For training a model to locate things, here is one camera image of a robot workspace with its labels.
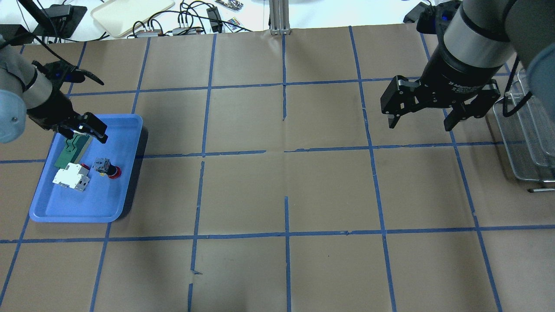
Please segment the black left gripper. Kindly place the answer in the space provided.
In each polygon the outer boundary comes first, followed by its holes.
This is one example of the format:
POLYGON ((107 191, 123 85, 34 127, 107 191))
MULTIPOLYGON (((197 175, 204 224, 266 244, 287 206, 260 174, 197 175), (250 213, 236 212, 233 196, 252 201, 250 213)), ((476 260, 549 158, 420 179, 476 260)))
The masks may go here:
POLYGON ((26 114, 44 130, 52 130, 67 140, 72 140, 75 131, 95 137, 101 144, 108 140, 107 125, 96 115, 77 113, 64 94, 51 94, 42 104, 26 110, 26 114))

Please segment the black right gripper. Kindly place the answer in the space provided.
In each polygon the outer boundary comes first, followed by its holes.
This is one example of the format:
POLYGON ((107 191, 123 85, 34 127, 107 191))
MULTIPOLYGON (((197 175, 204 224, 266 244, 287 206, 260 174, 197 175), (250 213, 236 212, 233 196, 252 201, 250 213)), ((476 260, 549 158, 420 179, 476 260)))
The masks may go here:
POLYGON ((437 48, 419 79, 395 75, 380 97, 381 113, 394 129, 405 114, 424 108, 450 108, 444 130, 450 132, 470 117, 483 117, 501 97, 493 78, 499 67, 476 68, 437 48))

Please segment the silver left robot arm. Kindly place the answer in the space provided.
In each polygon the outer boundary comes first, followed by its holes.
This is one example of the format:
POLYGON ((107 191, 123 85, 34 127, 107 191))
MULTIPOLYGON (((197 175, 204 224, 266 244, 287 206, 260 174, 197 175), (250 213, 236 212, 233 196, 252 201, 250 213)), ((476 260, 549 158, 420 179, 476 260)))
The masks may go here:
POLYGON ((99 77, 62 57, 46 65, 30 62, 4 38, 0 55, 1 143, 22 136, 27 119, 69 140, 79 133, 107 142, 107 125, 91 112, 77 113, 61 91, 64 83, 82 83, 87 78, 103 85, 99 77))

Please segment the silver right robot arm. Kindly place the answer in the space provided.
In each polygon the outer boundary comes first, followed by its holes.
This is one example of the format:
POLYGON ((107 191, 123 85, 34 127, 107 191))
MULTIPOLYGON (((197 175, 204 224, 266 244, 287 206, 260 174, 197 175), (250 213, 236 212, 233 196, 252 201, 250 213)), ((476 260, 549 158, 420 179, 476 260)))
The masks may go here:
POLYGON ((554 119, 554 2, 552 0, 450 0, 428 5, 416 21, 438 45, 420 79, 397 75, 381 96, 393 129, 400 118, 425 108, 450 108, 444 128, 483 118, 501 97, 494 75, 516 55, 529 92, 554 119))

